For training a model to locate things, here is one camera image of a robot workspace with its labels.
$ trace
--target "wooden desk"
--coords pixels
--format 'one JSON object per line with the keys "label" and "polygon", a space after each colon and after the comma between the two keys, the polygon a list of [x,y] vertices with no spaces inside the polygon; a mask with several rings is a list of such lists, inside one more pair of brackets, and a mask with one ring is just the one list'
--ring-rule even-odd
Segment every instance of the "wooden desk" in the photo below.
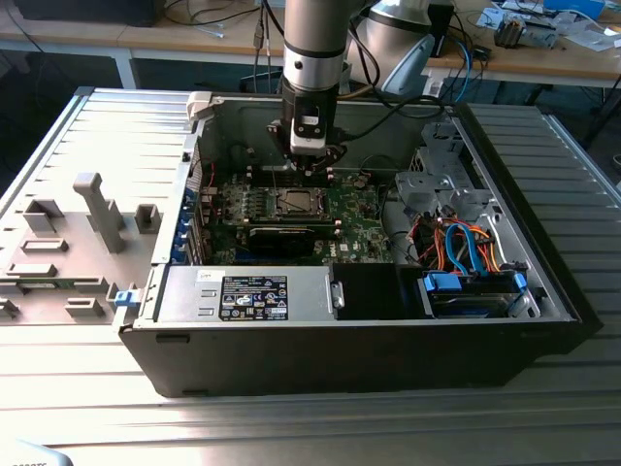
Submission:
{"label": "wooden desk", "polygon": [[[487,0],[457,0],[464,25],[477,44],[492,50],[492,56],[483,78],[523,83],[553,83],[610,87],[621,73],[619,51],[615,49],[593,52],[561,38],[554,50],[521,48],[507,50],[494,46],[493,31],[477,28],[467,21],[476,22],[482,9],[491,6]],[[215,0],[191,0],[192,11],[206,6],[217,6]],[[251,0],[235,2],[221,11],[205,14],[203,20],[226,17],[253,7]],[[91,24],[65,21],[29,21],[21,17],[11,4],[18,23],[46,52],[78,53],[110,56],[116,61],[123,86],[138,87],[133,66],[134,58],[207,61],[223,63],[252,63],[252,38],[258,13],[229,19],[224,22],[224,38],[218,39],[195,27],[174,24],[166,18],[151,28],[114,24]],[[283,23],[283,11],[276,10]],[[170,12],[171,17],[187,20],[181,3]],[[282,64],[283,40],[271,27],[272,62]],[[19,29],[0,9],[0,49],[36,50]],[[263,50],[261,64],[267,59]],[[429,60],[424,74],[429,77],[426,89],[439,87],[446,78],[457,73],[462,59],[456,48],[449,46],[445,56]]]}
{"label": "wooden desk", "polygon": [[[494,31],[479,28],[476,23],[484,8],[491,3],[486,0],[457,0],[458,15],[476,44],[491,49],[492,55],[483,77],[488,80],[512,81],[522,83],[550,83],[566,85],[592,85],[610,87],[621,74],[621,51],[608,49],[595,52],[581,47],[561,37],[553,50],[523,47],[519,49],[503,49],[494,45]],[[621,16],[606,13],[604,21],[618,20]],[[441,81],[454,75],[462,66],[462,58],[455,46],[441,58],[429,60],[431,81]]]}

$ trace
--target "green circuit board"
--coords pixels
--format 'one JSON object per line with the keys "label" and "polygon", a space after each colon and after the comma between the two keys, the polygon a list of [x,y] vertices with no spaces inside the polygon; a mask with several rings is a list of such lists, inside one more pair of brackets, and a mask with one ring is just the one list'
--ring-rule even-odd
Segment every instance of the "green circuit board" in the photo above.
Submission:
{"label": "green circuit board", "polygon": [[[239,183],[239,178],[233,177],[219,187],[221,220],[210,225],[213,264],[392,262],[377,216],[376,187],[365,183],[367,179],[351,174],[335,177],[327,187],[273,188]],[[245,231],[254,221],[313,231],[338,230],[339,234],[333,239],[314,241],[312,255],[271,262],[253,258],[246,248]]]}

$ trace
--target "warning label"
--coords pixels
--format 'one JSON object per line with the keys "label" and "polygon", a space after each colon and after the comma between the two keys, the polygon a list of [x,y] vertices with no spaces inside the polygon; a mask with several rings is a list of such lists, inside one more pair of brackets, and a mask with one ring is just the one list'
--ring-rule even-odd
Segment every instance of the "warning label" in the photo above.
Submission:
{"label": "warning label", "polygon": [[287,320],[287,277],[224,277],[220,319]]}

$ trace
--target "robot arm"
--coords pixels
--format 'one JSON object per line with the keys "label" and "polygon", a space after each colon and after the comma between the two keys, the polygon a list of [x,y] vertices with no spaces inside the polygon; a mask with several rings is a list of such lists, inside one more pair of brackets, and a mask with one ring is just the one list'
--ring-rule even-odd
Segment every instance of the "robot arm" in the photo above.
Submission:
{"label": "robot arm", "polygon": [[[322,170],[346,152],[343,132],[334,126],[334,117],[347,30],[353,15],[376,2],[287,0],[282,118],[269,125],[268,131],[299,170]],[[428,34],[428,5],[429,0],[380,0],[361,23],[363,29],[358,33],[371,40],[368,47],[381,56],[383,91],[408,94],[412,77],[427,62],[434,44]]]}
{"label": "robot arm", "polygon": [[334,115],[352,15],[369,0],[288,0],[284,22],[282,118],[268,128],[301,169],[340,158]]}

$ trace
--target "motherboard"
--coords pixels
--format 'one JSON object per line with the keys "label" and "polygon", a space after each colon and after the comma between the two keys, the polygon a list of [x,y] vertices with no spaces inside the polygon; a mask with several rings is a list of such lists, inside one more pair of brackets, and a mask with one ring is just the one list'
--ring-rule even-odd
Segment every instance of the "motherboard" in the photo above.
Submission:
{"label": "motherboard", "polygon": [[392,262],[370,175],[234,174],[209,189],[207,262],[214,265]]}

